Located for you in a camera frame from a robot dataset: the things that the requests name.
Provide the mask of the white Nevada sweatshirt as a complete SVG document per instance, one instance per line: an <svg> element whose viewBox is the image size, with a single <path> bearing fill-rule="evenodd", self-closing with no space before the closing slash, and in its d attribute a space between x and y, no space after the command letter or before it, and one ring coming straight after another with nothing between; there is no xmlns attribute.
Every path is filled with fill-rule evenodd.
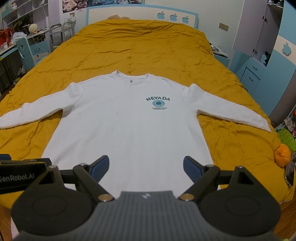
<svg viewBox="0 0 296 241"><path fill-rule="evenodd" d="M114 196L122 191L166 191L181 195L192 182L184 157L202 165L212 158L197 119L200 113L269 131L262 116L242 105L146 74L119 71L69 86L1 117L7 129L42 120L57 111L62 118L43 157L60 169L109 157L101 185Z"/></svg>

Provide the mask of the orange plush toy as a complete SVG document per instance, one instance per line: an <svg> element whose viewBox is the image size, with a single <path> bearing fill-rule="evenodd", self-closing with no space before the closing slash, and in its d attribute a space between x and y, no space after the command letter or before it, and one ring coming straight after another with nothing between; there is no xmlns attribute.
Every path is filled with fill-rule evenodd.
<svg viewBox="0 0 296 241"><path fill-rule="evenodd" d="M291 152L287 145L281 144L274 151L274 160L276 164L283 168L285 167L291 159Z"/></svg>

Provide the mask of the green plastic bin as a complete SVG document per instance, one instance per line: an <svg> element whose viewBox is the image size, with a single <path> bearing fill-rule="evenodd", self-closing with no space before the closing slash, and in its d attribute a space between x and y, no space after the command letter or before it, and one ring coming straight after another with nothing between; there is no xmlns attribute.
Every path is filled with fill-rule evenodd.
<svg viewBox="0 0 296 241"><path fill-rule="evenodd" d="M293 152L296 151L296 143L295 139L293 138L292 134L285 128L281 129L278 132L278 137L280 141L287 145Z"/></svg>

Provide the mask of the blue desk chair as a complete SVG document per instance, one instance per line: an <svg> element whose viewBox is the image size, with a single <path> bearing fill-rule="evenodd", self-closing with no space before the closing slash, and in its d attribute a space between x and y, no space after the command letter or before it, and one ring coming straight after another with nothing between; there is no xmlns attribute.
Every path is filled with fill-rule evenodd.
<svg viewBox="0 0 296 241"><path fill-rule="evenodd" d="M27 38L21 38L17 40L16 47L26 71L30 71L39 61L49 54L46 41L30 45Z"/></svg>

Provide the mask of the blue bedside table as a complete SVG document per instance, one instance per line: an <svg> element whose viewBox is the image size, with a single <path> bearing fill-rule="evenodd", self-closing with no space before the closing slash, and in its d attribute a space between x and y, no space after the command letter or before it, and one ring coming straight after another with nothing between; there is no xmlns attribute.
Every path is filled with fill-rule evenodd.
<svg viewBox="0 0 296 241"><path fill-rule="evenodd" d="M225 53L224 51L222 51L220 48L213 45L212 43L210 43L210 46L211 46L214 57L219 62L221 62L226 68L228 68L228 65L230 63L229 55L227 53Z"/></svg>

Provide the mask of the blue white wardrobe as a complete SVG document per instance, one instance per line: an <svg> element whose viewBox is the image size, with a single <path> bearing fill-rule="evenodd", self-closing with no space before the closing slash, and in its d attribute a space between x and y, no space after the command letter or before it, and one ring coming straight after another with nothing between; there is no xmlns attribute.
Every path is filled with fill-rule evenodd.
<svg viewBox="0 0 296 241"><path fill-rule="evenodd" d="M231 71L272 116L295 74L295 1L244 1Z"/></svg>

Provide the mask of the white metal trolley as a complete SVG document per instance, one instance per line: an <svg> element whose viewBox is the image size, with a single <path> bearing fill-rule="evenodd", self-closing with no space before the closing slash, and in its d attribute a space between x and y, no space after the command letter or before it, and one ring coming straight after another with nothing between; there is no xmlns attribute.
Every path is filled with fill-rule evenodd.
<svg viewBox="0 0 296 241"><path fill-rule="evenodd" d="M67 40L66 33L70 34L70 37L73 37L75 35L75 25L76 21L66 21L63 24L55 24L50 27L50 39L51 39L51 48L52 51L54 51L59 45L61 45L63 42ZM59 42L55 40L54 36L60 36Z"/></svg>

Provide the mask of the desk with shelves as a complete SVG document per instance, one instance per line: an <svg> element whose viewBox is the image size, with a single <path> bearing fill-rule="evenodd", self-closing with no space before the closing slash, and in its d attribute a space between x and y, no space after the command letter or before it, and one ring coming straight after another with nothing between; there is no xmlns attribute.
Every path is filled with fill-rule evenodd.
<svg viewBox="0 0 296 241"><path fill-rule="evenodd" d="M19 39L27 38L35 63L51 52L48 7L48 1L39 0L7 1L1 7L1 92L21 75Z"/></svg>

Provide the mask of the mustard yellow bed cover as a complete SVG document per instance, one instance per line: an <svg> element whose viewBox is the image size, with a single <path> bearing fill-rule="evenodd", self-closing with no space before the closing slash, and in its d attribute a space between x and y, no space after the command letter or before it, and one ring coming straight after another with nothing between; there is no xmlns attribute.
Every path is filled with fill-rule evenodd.
<svg viewBox="0 0 296 241"><path fill-rule="evenodd" d="M32 70L1 101L1 117L71 83L119 71L151 74L242 105L266 119L269 131L200 113L197 115L212 163L232 170L245 166L276 198L290 200L293 189L274 161L280 140L267 115L234 73L211 52L205 34L183 24L161 21L105 20L84 27ZM1 128L1 152L13 159L43 157L63 112L32 123Z"/></svg>

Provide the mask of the white blue apple headboard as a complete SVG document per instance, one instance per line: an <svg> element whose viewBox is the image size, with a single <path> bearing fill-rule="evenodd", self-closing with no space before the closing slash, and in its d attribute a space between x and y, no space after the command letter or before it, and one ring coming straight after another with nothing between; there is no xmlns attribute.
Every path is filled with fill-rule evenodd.
<svg viewBox="0 0 296 241"><path fill-rule="evenodd" d="M131 20L156 20L198 28L198 14L182 9L146 4L113 4L92 6L86 10L86 25L106 20L109 16L126 16Z"/></svg>

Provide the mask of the beige wall switch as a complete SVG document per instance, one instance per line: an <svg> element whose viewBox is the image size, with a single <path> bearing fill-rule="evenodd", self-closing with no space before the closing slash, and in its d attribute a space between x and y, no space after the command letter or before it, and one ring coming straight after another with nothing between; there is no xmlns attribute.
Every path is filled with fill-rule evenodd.
<svg viewBox="0 0 296 241"><path fill-rule="evenodd" d="M226 24L223 24L223 23L219 23L219 27L218 28L220 28L221 30L224 30L226 32L228 32L228 30L229 30L229 26L226 25Z"/></svg>

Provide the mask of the wall posters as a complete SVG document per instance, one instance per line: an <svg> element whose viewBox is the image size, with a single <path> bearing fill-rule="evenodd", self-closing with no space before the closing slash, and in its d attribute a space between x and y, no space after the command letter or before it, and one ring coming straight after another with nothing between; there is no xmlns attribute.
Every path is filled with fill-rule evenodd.
<svg viewBox="0 0 296 241"><path fill-rule="evenodd" d="M67 13L77 9L84 9L92 6L105 6L114 4L145 4L145 0L73 0L62 1L62 11Z"/></svg>

